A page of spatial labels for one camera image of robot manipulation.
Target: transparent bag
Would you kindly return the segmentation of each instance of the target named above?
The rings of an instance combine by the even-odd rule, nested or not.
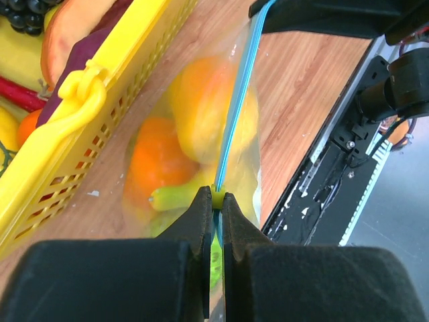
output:
[[[155,237],[215,183],[229,103],[249,26],[235,26],[201,50],[174,78],[132,137],[123,191],[125,221],[139,237]],[[224,187],[259,227],[259,105],[251,82],[229,154]],[[212,245],[210,287],[221,279],[222,254]]]

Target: wooden table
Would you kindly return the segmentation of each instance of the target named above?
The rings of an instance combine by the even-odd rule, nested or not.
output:
[[[252,2],[200,0],[68,208],[29,244],[41,239],[130,237],[120,202],[129,138],[174,75],[225,30],[227,21],[245,21]],[[262,37],[254,75],[261,106],[263,221],[368,44],[367,40],[298,32]],[[99,196],[89,195],[92,191]],[[26,248],[0,263],[0,291]]]

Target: bunch of grapes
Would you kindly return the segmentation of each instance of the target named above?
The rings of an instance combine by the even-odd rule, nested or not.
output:
[[[30,36],[42,33],[45,14],[63,0],[0,0],[0,15],[4,15],[12,28]]]

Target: screw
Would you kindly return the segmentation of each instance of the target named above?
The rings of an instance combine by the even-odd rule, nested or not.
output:
[[[348,150],[353,149],[355,146],[356,146],[356,144],[355,144],[353,141],[348,141],[348,142],[346,143],[346,148],[347,148]]]

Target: plastic basket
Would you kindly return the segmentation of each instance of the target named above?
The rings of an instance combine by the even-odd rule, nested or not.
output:
[[[68,75],[61,105],[0,178],[0,257],[64,210],[196,2],[134,0]]]

